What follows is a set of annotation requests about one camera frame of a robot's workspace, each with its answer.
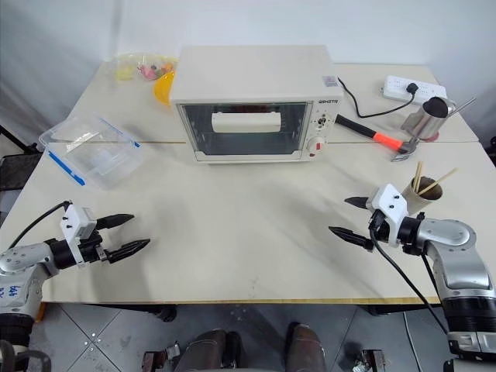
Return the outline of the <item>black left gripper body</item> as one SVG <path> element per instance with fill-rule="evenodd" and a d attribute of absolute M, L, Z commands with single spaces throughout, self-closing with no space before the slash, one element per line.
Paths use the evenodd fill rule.
<path fill-rule="evenodd" d="M 102 247 L 103 238 L 98 231 L 93 231 L 86 239 L 81 239 L 78 249 L 85 263 L 106 261 L 107 253 Z"/>

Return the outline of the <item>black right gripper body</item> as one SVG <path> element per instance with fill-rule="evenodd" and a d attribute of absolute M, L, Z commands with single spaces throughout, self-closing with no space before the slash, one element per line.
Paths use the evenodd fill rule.
<path fill-rule="evenodd" d="M 373 244 L 389 242 L 390 226 L 386 222 L 386 216 L 382 211 L 375 210 L 373 212 L 368 228 Z"/>

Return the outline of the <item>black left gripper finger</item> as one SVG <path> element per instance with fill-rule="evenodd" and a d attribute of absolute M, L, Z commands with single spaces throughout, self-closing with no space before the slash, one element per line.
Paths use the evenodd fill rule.
<path fill-rule="evenodd" d="M 115 215 L 108 215 L 106 217 L 102 217 L 100 219 L 97 219 L 95 229 L 96 230 L 101 230 L 101 229 L 112 229 L 117 226 L 123 225 L 124 223 L 128 222 L 129 220 L 133 219 L 134 215 L 132 214 L 115 214 Z"/>
<path fill-rule="evenodd" d="M 105 259 L 110 263 L 116 263 L 124 260 L 141 251 L 150 243 L 150 239 L 139 239 L 122 245 L 119 249 L 109 251 L 105 250 Z"/>

